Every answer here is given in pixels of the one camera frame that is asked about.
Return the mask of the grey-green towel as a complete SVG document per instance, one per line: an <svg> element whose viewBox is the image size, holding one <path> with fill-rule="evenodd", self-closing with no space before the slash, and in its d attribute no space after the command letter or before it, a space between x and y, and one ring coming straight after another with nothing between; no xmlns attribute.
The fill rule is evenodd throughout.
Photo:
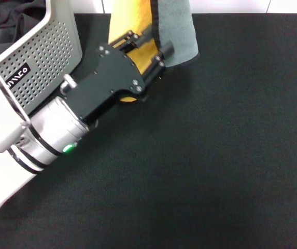
<svg viewBox="0 0 297 249"><path fill-rule="evenodd" d="M175 52L165 60L167 69L186 64L198 56L189 0L115 0L108 41L114 41L128 30L140 34L150 24L153 39L129 54L141 73L168 41L173 43Z"/></svg>

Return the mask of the black crumpled cloth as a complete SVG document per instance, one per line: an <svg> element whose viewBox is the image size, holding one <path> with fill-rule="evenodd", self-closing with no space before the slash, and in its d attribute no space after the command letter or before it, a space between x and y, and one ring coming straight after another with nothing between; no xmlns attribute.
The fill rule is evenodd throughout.
<svg viewBox="0 0 297 249"><path fill-rule="evenodd" d="M46 14L46 0L0 0L0 54L36 26Z"/></svg>

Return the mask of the black tablecloth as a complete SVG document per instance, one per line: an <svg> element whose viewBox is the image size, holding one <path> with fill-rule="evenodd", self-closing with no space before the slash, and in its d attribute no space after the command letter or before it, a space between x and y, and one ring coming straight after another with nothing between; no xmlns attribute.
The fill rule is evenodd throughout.
<svg viewBox="0 0 297 249"><path fill-rule="evenodd" d="M297 249L297 15L194 14L199 56L0 209L0 249Z"/></svg>

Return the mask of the grey perforated storage box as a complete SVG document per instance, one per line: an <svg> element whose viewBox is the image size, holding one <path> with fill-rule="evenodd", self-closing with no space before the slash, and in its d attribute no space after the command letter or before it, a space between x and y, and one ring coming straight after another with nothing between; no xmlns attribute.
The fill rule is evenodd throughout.
<svg viewBox="0 0 297 249"><path fill-rule="evenodd" d="M82 59L70 0L46 0L44 18L0 54L0 76L31 114Z"/></svg>

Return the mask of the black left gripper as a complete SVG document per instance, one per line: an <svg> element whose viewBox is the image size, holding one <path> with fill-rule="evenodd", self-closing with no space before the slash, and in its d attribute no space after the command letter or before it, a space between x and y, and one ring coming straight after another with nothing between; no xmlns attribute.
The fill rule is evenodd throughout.
<svg viewBox="0 0 297 249"><path fill-rule="evenodd" d="M82 122L93 122L109 109L122 94L140 96L164 72L165 60L174 52L171 41L151 58L141 75L126 55L153 39L152 24L140 34L128 30L110 45L104 45L96 69L67 94L67 105Z"/></svg>

